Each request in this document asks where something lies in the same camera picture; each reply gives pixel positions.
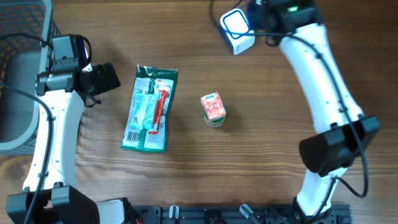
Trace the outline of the green white can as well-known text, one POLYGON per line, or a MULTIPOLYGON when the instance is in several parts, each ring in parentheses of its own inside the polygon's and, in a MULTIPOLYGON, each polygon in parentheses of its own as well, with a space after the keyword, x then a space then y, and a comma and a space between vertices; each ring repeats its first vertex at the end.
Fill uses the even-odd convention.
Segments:
POLYGON ((204 110, 205 123, 212 128, 219 128, 226 119, 226 110, 216 108, 215 110, 204 110))

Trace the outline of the green 3M gloves package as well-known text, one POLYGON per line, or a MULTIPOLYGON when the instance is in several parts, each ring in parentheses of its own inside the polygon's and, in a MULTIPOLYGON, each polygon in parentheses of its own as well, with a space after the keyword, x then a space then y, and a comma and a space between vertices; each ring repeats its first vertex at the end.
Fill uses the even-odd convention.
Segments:
POLYGON ((177 77, 176 69, 137 67, 121 149, 165 152, 167 117, 177 77))

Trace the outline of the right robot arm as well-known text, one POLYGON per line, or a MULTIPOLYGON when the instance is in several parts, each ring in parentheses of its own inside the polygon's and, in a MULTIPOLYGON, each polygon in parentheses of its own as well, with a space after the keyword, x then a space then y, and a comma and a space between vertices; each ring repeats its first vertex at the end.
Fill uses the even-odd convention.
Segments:
POLYGON ((294 223, 316 223, 332 216, 331 198, 343 174, 361 159, 369 182, 365 150, 379 131, 348 91, 333 58, 326 26, 315 1, 251 1, 250 28, 267 45, 280 48, 292 66, 310 108, 315 135, 302 140, 307 169, 294 198, 294 223))

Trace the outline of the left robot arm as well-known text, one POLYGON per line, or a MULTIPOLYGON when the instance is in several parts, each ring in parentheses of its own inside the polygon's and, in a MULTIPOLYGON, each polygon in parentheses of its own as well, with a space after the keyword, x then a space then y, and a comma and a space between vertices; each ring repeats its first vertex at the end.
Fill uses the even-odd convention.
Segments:
POLYGON ((52 48, 52 68, 37 75, 34 95, 39 128, 32 165, 22 192, 9 195, 6 213, 14 223, 140 223, 126 197, 94 202, 76 186, 78 127, 86 100, 120 86, 110 63, 91 70, 92 48, 82 35, 45 42, 52 48))

